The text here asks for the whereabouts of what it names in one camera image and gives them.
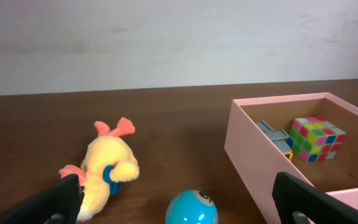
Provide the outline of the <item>pink cardboard box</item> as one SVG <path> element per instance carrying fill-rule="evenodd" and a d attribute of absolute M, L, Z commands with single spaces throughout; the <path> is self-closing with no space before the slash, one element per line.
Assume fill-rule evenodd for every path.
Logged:
<path fill-rule="evenodd" d="M 295 155 L 288 160 L 256 125 L 263 119 L 289 132 L 294 119 L 311 116 L 346 132 L 334 159 L 305 162 Z M 281 171 L 358 209 L 358 107 L 331 93 L 233 100 L 224 148 L 267 223 L 280 223 L 272 190 Z"/>

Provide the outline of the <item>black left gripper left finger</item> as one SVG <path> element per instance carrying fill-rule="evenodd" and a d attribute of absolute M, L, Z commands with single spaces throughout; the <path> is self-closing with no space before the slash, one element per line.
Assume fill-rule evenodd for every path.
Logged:
<path fill-rule="evenodd" d="M 55 185 L 0 213 L 0 224 L 75 224 L 85 196 L 79 177 L 70 174 Z"/>

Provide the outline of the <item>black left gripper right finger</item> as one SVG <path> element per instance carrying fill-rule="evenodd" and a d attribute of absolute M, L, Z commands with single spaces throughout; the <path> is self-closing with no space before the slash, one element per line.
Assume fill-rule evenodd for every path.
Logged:
<path fill-rule="evenodd" d="M 282 224 L 358 224 L 358 210 L 287 173 L 279 172 L 272 197 Z"/>

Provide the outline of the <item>yellow grey toy truck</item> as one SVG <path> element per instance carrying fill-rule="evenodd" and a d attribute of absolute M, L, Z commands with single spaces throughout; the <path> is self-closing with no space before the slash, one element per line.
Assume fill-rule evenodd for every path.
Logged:
<path fill-rule="evenodd" d="M 266 121 L 260 120 L 256 122 L 259 129 L 276 145 L 276 147 L 284 154 L 284 156 L 291 161 L 293 157 L 293 151 L 288 145 L 287 140 L 289 135 L 283 129 L 274 130 Z"/>

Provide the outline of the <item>colourful puzzle cube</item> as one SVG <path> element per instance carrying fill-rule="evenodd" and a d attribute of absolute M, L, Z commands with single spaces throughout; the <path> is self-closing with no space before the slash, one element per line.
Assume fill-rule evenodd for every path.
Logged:
<path fill-rule="evenodd" d="M 323 117 L 296 118 L 287 144 L 305 162 L 334 159 L 347 133 Z"/>

